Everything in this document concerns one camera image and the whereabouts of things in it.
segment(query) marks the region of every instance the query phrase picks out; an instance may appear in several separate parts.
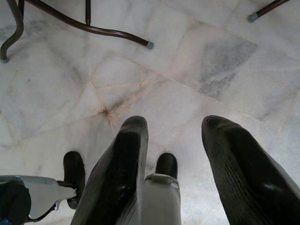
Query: brown metal leg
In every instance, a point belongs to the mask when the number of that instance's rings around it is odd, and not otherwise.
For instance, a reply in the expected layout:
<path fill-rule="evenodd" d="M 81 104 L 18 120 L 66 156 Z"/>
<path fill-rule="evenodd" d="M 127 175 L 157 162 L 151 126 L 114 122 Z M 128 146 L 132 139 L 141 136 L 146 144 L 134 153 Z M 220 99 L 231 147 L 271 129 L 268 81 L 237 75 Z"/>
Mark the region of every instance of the brown metal leg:
<path fill-rule="evenodd" d="M 14 34 L 9 39 L 7 39 L 0 48 L 0 60 L 3 63 L 8 62 L 8 58 L 7 58 L 8 48 L 13 43 L 15 43 L 17 40 L 20 39 L 20 37 L 22 36 L 23 31 L 24 31 L 24 23 L 23 23 L 22 13 L 20 12 L 16 1 L 15 0 L 7 0 L 7 3 L 9 5 L 9 8 L 10 8 L 14 18 L 15 18 L 16 29 L 15 29 Z"/>
<path fill-rule="evenodd" d="M 118 38 L 124 38 L 130 41 L 134 41 L 140 45 L 143 45 L 147 47 L 148 49 L 153 48 L 153 43 L 151 41 L 146 41 L 138 36 L 135 36 L 133 34 L 129 34 L 123 31 L 119 30 L 109 30 L 109 29 L 103 29 L 103 28 L 98 28 L 98 27 L 93 27 L 93 26 L 88 26 L 82 22 L 78 22 L 61 12 L 57 11 L 56 9 L 52 8 L 51 6 L 45 4 L 44 2 L 40 0 L 26 0 L 30 4 L 34 5 L 35 7 L 43 10 L 44 12 L 54 16 L 55 18 L 63 21 L 64 23 L 67 23 L 73 27 L 76 27 L 78 29 L 84 30 L 89 33 L 94 33 L 94 34 L 100 34 L 100 35 L 106 35 L 106 36 L 113 36 L 113 37 L 118 37 Z"/>
<path fill-rule="evenodd" d="M 90 0 L 85 0 L 85 23 L 90 26 Z"/>
<path fill-rule="evenodd" d="M 265 15 L 266 13 L 270 12 L 271 10 L 277 8 L 278 6 L 286 3 L 289 0 L 275 0 L 272 3 L 268 4 L 266 7 L 262 8 L 261 10 L 257 11 L 256 13 L 251 14 L 248 17 L 249 22 L 254 22 L 259 17 Z"/>
<path fill-rule="evenodd" d="M 19 0 L 18 7 L 19 7 L 22 17 L 24 18 L 25 0 Z"/>

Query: shoe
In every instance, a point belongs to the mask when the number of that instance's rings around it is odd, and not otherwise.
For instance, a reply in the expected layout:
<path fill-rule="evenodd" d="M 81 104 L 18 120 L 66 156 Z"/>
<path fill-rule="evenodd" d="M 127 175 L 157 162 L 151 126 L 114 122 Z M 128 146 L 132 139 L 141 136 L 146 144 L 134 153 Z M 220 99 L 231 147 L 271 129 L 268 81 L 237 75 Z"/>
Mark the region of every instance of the shoe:
<path fill-rule="evenodd" d="M 64 183 L 75 184 L 77 196 L 67 199 L 69 207 L 73 210 L 77 208 L 81 195 L 85 187 L 85 169 L 83 160 L 77 151 L 70 151 L 64 156 Z"/>
<path fill-rule="evenodd" d="M 170 153 L 162 154 L 156 163 L 155 173 L 169 175 L 177 179 L 177 160 Z"/>

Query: floor tile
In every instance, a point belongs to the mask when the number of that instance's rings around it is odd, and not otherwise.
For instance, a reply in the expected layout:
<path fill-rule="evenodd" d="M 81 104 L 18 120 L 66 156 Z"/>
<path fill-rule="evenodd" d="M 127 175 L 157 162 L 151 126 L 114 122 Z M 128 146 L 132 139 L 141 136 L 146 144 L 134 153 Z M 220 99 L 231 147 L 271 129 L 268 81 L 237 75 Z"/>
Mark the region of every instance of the floor tile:
<path fill-rule="evenodd" d="M 8 147 L 13 144 L 13 137 L 5 119 L 0 115 L 0 146 Z"/>
<path fill-rule="evenodd" d="M 270 155 L 285 169 L 291 178 L 300 186 L 300 96 L 286 123 L 281 128 L 270 149 Z"/>
<path fill-rule="evenodd" d="M 239 0 L 161 0 L 164 4 L 191 15 L 201 22 L 222 27 Z"/>
<path fill-rule="evenodd" d="M 108 111 L 108 117 L 121 125 L 130 116 L 143 116 L 148 123 L 149 139 L 166 146 L 204 100 L 204 96 L 182 84 L 153 75 L 143 81 L 136 93 L 120 98 Z"/>
<path fill-rule="evenodd" d="M 250 23 L 247 17 L 271 3 L 269 0 L 240 0 L 226 29 L 258 44 L 272 47 L 300 60 L 300 2 L 287 2 Z"/>
<path fill-rule="evenodd" d="M 203 23 L 189 28 L 169 76 L 279 128 L 300 87 L 299 62 Z"/>

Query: black boot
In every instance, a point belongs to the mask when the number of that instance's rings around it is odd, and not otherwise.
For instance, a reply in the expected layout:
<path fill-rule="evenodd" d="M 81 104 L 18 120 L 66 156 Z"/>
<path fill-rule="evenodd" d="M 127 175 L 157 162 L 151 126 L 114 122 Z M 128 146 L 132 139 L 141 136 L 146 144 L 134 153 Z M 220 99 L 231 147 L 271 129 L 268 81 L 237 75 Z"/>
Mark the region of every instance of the black boot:
<path fill-rule="evenodd" d="M 77 196 L 67 199 L 67 203 L 71 209 L 76 209 L 83 194 L 85 187 L 85 169 L 80 154 L 76 151 L 70 151 L 64 156 L 64 183 L 75 184 Z"/>
<path fill-rule="evenodd" d="M 169 175 L 177 179 L 177 160 L 170 153 L 162 154 L 156 164 L 155 173 Z"/>

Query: leg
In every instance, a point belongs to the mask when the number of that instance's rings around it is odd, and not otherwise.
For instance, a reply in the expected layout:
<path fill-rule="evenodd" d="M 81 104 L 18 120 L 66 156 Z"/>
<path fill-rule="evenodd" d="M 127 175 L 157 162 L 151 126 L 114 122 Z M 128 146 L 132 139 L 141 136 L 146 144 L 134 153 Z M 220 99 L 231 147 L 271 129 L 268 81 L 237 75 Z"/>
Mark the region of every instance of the leg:
<path fill-rule="evenodd" d="M 22 17 L 22 14 L 19 10 L 17 3 L 15 2 L 15 0 L 7 0 L 7 2 L 9 5 L 9 8 L 15 18 L 16 30 L 15 30 L 14 34 L 9 39 L 7 39 L 0 48 L 0 60 L 3 63 L 8 62 L 8 58 L 7 58 L 8 48 L 13 43 L 15 43 L 17 40 L 20 39 L 20 37 L 22 36 L 23 31 L 24 31 L 23 17 Z"/>
<path fill-rule="evenodd" d="M 157 161 L 155 174 L 143 187 L 142 225 L 180 225 L 180 190 L 177 160 L 165 153 Z"/>
<path fill-rule="evenodd" d="M 300 223 L 300 189 L 247 130 L 209 116 L 202 140 L 231 225 Z"/>
<path fill-rule="evenodd" d="M 262 8 L 261 10 L 257 11 L 256 13 L 251 14 L 248 17 L 249 22 L 254 22 L 259 17 L 265 15 L 266 13 L 270 12 L 271 10 L 277 8 L 278 6 L 282 5 L 283 3 L 286 3 L 289 0 L 275 0 L 272 3 L 268 4 L 266 7 Z"/>
<path fill-rule="evenodd" d="M 93 168 L 71 225 L 140 224 L 147 147 L 146 120 L 127 119 Z"/>

